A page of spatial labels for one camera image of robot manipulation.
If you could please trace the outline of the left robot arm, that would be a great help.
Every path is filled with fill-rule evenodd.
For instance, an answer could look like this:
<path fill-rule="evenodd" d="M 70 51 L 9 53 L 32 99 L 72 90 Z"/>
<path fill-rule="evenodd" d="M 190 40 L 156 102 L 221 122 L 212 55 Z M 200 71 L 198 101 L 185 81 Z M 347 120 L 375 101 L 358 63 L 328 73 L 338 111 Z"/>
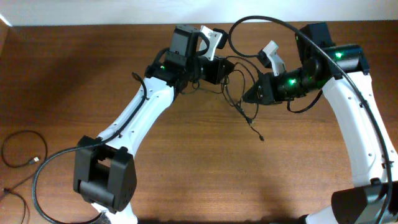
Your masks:
<path fill-rule="evenodd" d="M 130 201 L 137 186 L 134 157 L 157 118 L 200 80 L 219 84 L 234 65 L 215 52 L 228 39 L 222 29 L 177 25 L 170 47 L 160 50 L 123 112 L 96 138 L 83 136 L 75 152 L 73 189 L 98 216 L 92 223 L 137 223 Z"/>

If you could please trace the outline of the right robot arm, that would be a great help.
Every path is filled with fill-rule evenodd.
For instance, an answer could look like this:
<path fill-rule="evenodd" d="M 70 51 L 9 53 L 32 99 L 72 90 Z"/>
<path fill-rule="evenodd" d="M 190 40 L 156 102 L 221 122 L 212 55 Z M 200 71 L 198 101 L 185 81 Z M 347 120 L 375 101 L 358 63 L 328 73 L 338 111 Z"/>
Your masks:
<path fill-rule="evenodd" d="M 329 102 L 348 151 L 353 187 L 334 192 L 331 204 L 298 223 L 395 223 L 397 153 L 373 95 L 370 69 L 358 45 L 333 43 L 325 23 L 295 32 L 301 67 L 287 71 L 269 42 L 257 54 L 269 69 L 244 95 L 247 103 L 290 104 L 313 90 Z"/>

